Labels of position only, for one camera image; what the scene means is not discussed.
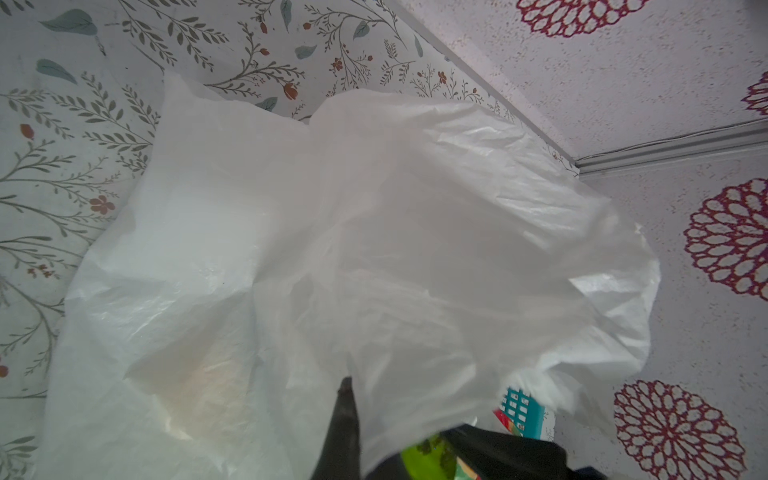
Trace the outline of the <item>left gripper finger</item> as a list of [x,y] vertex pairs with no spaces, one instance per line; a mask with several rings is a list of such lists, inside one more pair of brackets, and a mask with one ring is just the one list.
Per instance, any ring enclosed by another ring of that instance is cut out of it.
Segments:
[[330,423],[311,480],[359,480],[360,424],[352,387],[345,377],[337,391]]

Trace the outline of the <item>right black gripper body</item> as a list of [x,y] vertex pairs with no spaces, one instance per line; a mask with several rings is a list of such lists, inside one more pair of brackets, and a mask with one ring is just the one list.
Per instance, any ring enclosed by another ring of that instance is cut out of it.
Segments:
[[[438,435],[480,479],[604,479],[593,467],[567,465],[566,451],[553,442],[494,433],[461,425]],[[401,452],[385,461],[370,479],[411,479]]]

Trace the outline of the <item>white plastic bag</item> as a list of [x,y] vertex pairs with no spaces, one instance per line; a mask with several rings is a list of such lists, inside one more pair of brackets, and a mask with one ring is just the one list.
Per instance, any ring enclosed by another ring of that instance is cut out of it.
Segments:
[[364,471],[509,387],[611,429],[659,261],[526,130],[368,90],[301,123],[164,89],[66,295],[37,478],[304,479],[345,377]]

